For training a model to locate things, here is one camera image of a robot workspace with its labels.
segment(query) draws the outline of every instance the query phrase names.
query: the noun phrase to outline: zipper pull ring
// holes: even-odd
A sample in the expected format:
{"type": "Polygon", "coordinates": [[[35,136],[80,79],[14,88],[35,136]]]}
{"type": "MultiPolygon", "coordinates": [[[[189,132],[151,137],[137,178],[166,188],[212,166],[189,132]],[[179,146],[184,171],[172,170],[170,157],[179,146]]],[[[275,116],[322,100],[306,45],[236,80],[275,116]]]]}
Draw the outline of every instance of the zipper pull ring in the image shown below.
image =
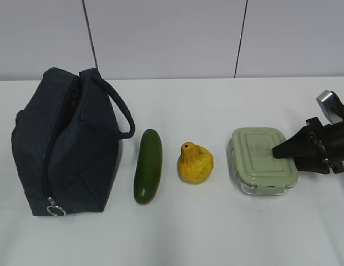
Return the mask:
{"type": "Polygon", "coordinates": [[[48,201],[50,203],[50,206],[47,207],[48,213],[50,213],[52,216],[65,216],[66,215],[66,211],[60,206],[56,205],[53,197],[48,197],[48,201]]]}

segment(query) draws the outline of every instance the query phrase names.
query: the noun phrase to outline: zipper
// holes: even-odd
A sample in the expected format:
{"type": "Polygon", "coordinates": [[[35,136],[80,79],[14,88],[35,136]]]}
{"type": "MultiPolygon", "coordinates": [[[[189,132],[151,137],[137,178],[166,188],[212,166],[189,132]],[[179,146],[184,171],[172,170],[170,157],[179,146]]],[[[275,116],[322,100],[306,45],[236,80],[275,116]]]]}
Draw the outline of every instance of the zipper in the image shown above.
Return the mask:
{"type": "Polygon", "coordinates": [[[65,216],[66,215],[66,211],[63,208],[61,208],[60,206],[57,206],[52,197],[48,197],[48,201],[50,203],[50,206],[48,206],[46,208],[48,213],[50,213],[53,216],[65,216]]]}
{"type": "Polygon", "coordinates": [[[41,180],[42,190],[43,190],[44,197],[48,200],[48,202],[50,204],[47,207],[47,211],[53,216],[65,216],[66,211],[62,207],[56,205],[56,203],[53,199],[53,193],[52,193],[50,182],[49,182],[49,172],[48,172],[50,157],[51,157],[51,153],[52,153],[54,143],[55,143],[57,137],[62,132],[62,130],[65,128],[65,126],[62,125],[61,120],[63,118],[65,107],[66,107],[68,101],[70,99],[72,99],[72,94],[76,94],[76,92],[77,92],[78,83],[79,83],[79,78],[78,77],[74,78],[73,81],[71,82],[68,90],[65,93],[64,99],[63,99],[61,107],[60,107],[59,114],[58,114],[56,121],[55,121],[55,126],[53,127],[53,130],[52,130],[52,135],[50,137],[50,142],[48,145],[47,153],[45,155],[43,174],[42,174],[42,180],[41,180]]]}

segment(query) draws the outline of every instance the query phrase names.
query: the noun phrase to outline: metal ring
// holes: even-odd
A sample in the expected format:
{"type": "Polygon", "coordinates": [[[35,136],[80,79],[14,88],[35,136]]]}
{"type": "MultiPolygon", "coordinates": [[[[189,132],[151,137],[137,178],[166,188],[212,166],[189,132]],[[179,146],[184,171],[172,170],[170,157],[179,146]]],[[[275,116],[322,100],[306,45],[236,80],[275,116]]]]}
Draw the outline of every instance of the metal ring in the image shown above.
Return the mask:
{"type": "Polygon", "coordinates": [[[48,213],[50,213],[52,216],[65,216],[66,215],[66,211],[63,208],[61,208],[60,206],[57,206],[57,205],[55,205],[55,206],[48,206],[46,209],[47,209],[48,213]],[[58,210],[60,210],[62,212],[62,215],[58,215],[58,214],[52,212],[51,209],[58,209],[58,210]]]}

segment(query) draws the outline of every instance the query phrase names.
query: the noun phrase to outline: food container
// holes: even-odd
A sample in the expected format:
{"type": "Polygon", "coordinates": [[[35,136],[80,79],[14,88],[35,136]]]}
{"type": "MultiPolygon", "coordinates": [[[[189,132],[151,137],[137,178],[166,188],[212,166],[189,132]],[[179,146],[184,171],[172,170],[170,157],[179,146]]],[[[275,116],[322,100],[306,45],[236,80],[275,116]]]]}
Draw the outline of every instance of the food container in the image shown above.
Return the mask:
{"type": "Polygon", "coordinates": [[[272,149],[284,135],[269,127],[242,128],[229,141],[234,177],[246,194],[282,195],[298,180],[292,158],[276,159],[272,149]]]}

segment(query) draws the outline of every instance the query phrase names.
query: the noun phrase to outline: bag handle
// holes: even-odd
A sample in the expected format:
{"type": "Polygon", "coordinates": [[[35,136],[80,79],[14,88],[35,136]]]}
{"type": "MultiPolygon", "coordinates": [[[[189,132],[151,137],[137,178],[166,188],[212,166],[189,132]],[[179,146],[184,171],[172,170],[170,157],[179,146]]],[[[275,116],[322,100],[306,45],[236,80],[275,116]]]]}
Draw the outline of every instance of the bag handle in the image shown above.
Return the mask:
{"type": "Polygon", "coordinates": [[[125,118],[127,119],[129,126],[130,126],[130,131],[129,132],[121,132],[120,130],[118,131],[118,138],[119,139],[129,139],[132,136],[134,136],[135,133],[135,123],[133,118],[131,117],[131,113],[123,101],[123,99],[119,96],[119,94],[114,90],[114,88],[106,82],[104,79],[97,75],[92,75],[92,79],[102,88],[104,89],[108,95],[113,99],[113,101],[116,103],[120,111],[123,113],[125,118]]]}

